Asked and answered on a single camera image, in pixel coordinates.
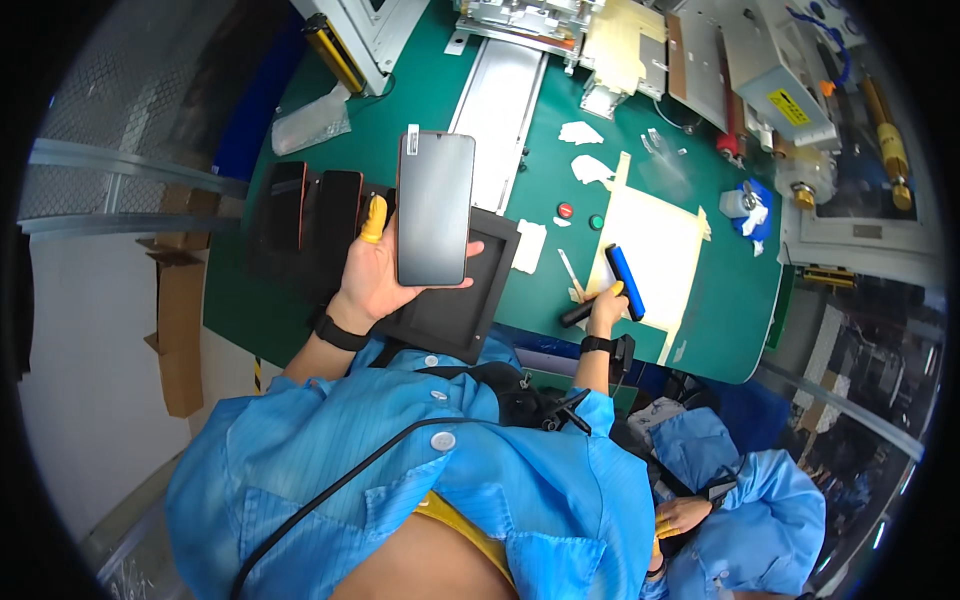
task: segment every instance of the black wristband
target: black wristband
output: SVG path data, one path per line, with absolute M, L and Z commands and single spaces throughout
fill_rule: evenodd
M 666 568 L 666 559 L 663 559 L 662 561 L 660 561 L 660 566 L 657 567 L 656 571 L 647 571 L 647 579 L 653 579 L 654 577 L 657 577 L 663 572 L 665 568 Z
M 592 335 L 584 338 L 584 341 L 580 343 L 580 353 L 584 352 L 593 352 L 594 350 L 603 350 L 610 354 L 613 354 L 613 348 L 616 346 L 614 340 L 605 340 L 603 338 L 594 337 Z
M 330 316 L 326 313 L 317 320 L 317 324 L 313 327 L 313 332 L 316 333 L 317 337 L 321 340 L 348 352 L 359 352 L 370 340 L 370 334 L 356 335 L 355 333 L 344 331 L 338 327 L 337 324 L 333 322 L 333 319 L 330 319 Z

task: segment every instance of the plastic bag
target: plastic bag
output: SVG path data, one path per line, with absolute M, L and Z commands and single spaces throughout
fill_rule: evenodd
M 277 156 L 289 155 L 350 131 L 350 92 L 337 83 L 330 93 L 274 121 L 270 143 Z

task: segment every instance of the black phone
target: black phone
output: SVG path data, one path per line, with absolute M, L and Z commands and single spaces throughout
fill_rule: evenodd
M 299 252 L 303 244 L 306 163 L 278 162 L 270 175 L 267 235 L 272 250 Z
M 467 273 L 476 140 L 410 130 L 396 176 L 396 281 L 457 285 Z
M 358 171 L 324 171 L 320 180 L 313 204 L 313 239 L 334 275 L 343 273 L 350 243 L 356 239 L 362 193 L 363 174 Z

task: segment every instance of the yellow warning sticker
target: yellow warning sticker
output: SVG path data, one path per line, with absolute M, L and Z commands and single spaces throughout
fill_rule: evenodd
M 786 120 L 789 121 L 791 125 L 803 125 L 804 123 L 810 122 L 810 117 L 806 116 L 804 110 L 797 106 L 797 103 L 793 101 L 790 94 L 786 93 L 786 90 L 782 87 L 775 92 L 767 94 L 767 98 L 770 99 L 770 102 L 774 103 L 777 110 L 783 113 L 783 116 L 786 117 Z

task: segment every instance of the blue hose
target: blue hose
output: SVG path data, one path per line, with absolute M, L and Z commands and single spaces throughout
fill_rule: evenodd
M 847 79 L 850 77 L 851 60 L 850 60 L 850 54 L 847 52 L 847 46 L 843 44 L 843 38 L 840 36 L 840 32 L 837 31 L 836 28 L 827 27 L 826 24 L 822 23 L 821 21 L 818 21 L 812 16 L 802 14 L 800 12 L 796 12 L 790 7 L 786 7 L 786 9 L 788 12 L 790 12 L 790 14 L 795 19 L 800 19 L 801 21 L 806 21 L 807 23 L 813 23 L 820 29 L 830 34 L 830 37 L 833 38 L 833 41 L 837 42 L 837 45 L 840 46 L 840 56 L 843 57 L 843 72 L 840 73 L 840 77 L 833 80 L 833 85 L 834 87 L 840 87 L 841 85 L 843 85 L 847 81 Z

